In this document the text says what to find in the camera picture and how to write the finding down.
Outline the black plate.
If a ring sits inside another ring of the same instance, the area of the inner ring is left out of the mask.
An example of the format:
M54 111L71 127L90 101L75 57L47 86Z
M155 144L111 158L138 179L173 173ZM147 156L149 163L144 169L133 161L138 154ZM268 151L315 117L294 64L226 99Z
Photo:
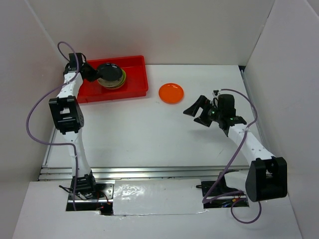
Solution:
M104 63L98 66L97 72L103 80L118 81L122 78L122 69L113 63Z

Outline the cream floral plate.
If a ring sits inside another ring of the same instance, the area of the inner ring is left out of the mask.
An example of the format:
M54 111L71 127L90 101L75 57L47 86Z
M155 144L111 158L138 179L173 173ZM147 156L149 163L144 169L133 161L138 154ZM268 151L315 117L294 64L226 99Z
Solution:
M109 81L109 80L105 80L105 79L102 79L102 78L98 79L98 83L101 86L106 86L106 87L118 86L118 85L120 85L120 82L121 82L120 80Z

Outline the orange plate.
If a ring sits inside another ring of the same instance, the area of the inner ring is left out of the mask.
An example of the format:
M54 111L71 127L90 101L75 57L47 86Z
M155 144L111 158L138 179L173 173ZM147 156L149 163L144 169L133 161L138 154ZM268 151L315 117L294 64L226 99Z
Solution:
M184 90L176 83L167 83L159 88L158 94L164 103L177 104L183 99Z

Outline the blue floral plate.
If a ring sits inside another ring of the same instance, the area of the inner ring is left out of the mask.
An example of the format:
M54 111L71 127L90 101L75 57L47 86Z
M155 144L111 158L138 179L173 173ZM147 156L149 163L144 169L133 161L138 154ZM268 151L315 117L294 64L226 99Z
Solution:
M114 86L114 87L106 87L106 86L103 86L104 89L107 89L107 90L117 90L119 88L121 88L123 85L119 85L119 86Z

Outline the lime green plate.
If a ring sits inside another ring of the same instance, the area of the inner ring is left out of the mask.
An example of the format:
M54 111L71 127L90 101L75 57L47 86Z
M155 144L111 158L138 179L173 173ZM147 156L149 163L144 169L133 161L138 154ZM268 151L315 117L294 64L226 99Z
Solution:
M123 75L122 75L122 80L121 80L121 86L125 83L126 77L127 77L126 72L123 69L122 69L122 73L123 73Z

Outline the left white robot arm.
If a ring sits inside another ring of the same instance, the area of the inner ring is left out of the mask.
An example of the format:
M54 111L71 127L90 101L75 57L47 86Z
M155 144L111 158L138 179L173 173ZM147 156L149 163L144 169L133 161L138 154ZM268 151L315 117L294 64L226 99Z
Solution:
M70 192L78 197L92 199L98 194L98 185L88 164L82 140L84 116L77 101L83 77L96 71L86 62L82 53L70 53L65 66L64 85L56 98L49 100L55 128L63 135L72 160Z

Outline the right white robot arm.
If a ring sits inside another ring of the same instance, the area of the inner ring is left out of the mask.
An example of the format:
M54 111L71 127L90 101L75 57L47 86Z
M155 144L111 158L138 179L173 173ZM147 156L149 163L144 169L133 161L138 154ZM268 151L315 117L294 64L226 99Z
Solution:
M221 94L213 100L200 96L183 113L206 127L212 122L218 123L219 128L238 147L209 192L217 187L220 194L228 195L237 189L243 192L250 202L286 197L286 160L268 151L249 130L249 124L236 114L235 99L232 95ZM249 164L246 173L229 169L238 153L242 153Z

